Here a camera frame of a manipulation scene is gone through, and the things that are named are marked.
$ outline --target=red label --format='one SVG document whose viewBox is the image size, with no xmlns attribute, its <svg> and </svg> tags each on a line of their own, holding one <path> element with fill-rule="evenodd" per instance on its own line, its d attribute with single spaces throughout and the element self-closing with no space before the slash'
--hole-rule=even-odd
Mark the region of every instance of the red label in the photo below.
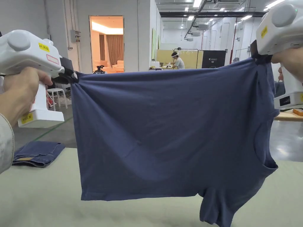
<svg viewBox="0 0 303 227">
<path fill-rule="evenodd" d="M 46 55 L 46 57 L 47 57 L 47 60 L 49 60 L 49 61 L 51 61 L 53 63 L 59 64 L 59 60 L 58 59 L 56 59 L 56 58 L 54 58 L 54 57 L 52 57 L 52 56 L 50 56 L 48 54 Z"/>
</svg>

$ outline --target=brown curtain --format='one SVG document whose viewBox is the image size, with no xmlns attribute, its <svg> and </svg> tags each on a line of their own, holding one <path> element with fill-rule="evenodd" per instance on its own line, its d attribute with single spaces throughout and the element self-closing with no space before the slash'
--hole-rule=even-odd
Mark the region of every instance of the brown curtain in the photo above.
<svg viewBox="0 0 303 227">
<path fill-rule="evenodd" d="M 100 60 L 105 60 L 104 35 L 99 35 L 100 40 Z"/>
<path fill-rule="evenodd" d="M 123 35 L 106 35 L 109 60 L 111 65 L 116 65 L 117 61 L 123 61 L 124 43 Z"/>
</svg>

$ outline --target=floor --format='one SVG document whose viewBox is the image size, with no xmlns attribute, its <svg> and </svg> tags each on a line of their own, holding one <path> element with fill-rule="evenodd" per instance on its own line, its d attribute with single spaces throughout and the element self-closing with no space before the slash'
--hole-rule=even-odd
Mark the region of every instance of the floor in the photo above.
<svg viewBox="0 0 303 227">
<path fill-rule="evenodd" d="M 65 122 L 49 129 L 13 128 L 16 149 L 33 140 L 53 141 L 77 148 L 72 107 L 57 108 L 64 114 Z M 275 160 L 303 162 L 303 123 L 274 121 L 270 139 L 271 155 Z"/>
</svg>

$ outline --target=denim jeans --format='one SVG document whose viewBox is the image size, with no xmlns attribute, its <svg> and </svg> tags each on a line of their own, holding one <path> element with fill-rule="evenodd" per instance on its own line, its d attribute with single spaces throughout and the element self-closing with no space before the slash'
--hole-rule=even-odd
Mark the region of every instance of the denim jeans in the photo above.
<svg viewBox="0 0 303 227">
<path fill-rule="evenodd" d="M 51 164 L 64 148 L 61 143 L 32 141 L 15 152 L 13 165 L 43 168 Z"/>
</svg>

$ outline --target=yellow label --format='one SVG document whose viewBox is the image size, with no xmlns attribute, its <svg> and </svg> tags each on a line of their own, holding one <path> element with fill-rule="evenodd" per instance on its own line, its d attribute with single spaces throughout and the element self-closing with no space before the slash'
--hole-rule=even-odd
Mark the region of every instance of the yellow label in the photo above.
<svg viewBox="0 0 303 227">
<path fill-rule="evenodd" d="M 21 123 L 22 124 L 31 122 L 32 120 L 33 120 L 33 114 L 32 113 L 29 113 L 28 115 L 24 115 L 24 116 L 21 117 Z"/>
<path fill-rule="evenodd" d="M 42 43 L 39 43 L 39 47 L 41 50 L 44 50 L 46 52 L 49 52 L 49 47 L 47 45 L 44 45 Z"/>
<path fill-rule="evenodd" d="M 30 161 L 33 158 L 19 158 L 17 161 Z"/>
<path fill-rule="evenodd" d="M 268 29 L 267 26 L 263 29 L 262 33 L 261 33 L 261 37 L 264 38 L 264 36 L 267 34 Z"/>
</svg>

